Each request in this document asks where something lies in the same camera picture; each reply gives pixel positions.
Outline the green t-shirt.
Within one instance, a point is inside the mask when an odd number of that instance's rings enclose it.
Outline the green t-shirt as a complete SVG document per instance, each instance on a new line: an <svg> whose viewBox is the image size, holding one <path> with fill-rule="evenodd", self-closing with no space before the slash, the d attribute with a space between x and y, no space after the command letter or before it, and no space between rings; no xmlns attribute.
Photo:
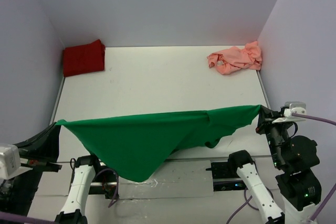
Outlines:
<svg viewBox="0 0 336 224"><path fill-rule="evenodd" d="M90 153L133 182L147 180L173 153L195 147L214 148L222 137L248 126L260 105L200 111L57 121Z"/></svg>

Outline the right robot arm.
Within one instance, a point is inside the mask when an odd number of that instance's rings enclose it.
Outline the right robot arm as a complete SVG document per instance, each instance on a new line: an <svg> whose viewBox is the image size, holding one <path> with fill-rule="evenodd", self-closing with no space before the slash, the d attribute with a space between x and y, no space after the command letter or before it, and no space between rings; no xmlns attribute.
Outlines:
<svg viewBox="0 0 336 224"><path fill-rule="evenodd" d="M322 188L312 172L320 163L317 143L305 136L290 136L288 129L307 115L304 103L287 102L279 112L261 106L256 133L265 135L284 201L281 209L259 177L246 150L230 154L228 171L242 179L255 202L263 223L308 223L321 200Z"/></svg>

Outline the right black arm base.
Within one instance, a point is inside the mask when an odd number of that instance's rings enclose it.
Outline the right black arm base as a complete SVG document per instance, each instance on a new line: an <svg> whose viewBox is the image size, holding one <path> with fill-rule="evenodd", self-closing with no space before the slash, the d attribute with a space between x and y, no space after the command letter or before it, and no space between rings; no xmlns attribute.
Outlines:
<svg viewBox="0 0 336 224"><path fill-rule="evenodd" d="M211 162L211 166L206 171L212 173L214 191L246 189L243 180L230 170L228 162Z"/></svg>

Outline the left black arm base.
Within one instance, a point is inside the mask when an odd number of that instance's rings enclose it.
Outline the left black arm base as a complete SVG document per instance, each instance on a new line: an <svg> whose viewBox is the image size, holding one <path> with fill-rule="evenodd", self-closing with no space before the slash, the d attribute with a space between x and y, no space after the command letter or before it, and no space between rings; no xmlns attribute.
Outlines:
<svg viewBox="0 0 336 224"><path fill-rule="evenodd" d="M117 200L119 194L114 196L117 187L117 179L114 172L107 170L94 178L90 185L90 195L103 195L105 199Z"/></svg>

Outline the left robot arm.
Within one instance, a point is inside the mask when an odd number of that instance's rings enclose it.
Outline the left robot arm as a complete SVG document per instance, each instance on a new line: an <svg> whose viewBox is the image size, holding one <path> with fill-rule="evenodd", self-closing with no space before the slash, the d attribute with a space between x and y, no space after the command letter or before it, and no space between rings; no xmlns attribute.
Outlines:
<svg viewBox="0 0 336 224"><path fill-rule="evenodd" d="M16 144L1 144L1 223L46 223L28 216L43 173L57 173L60 125L53 123ZM92 181L103 171L94 155L73 162L73 180L63 208L53 223L87 223L85 207Z"/></svg>

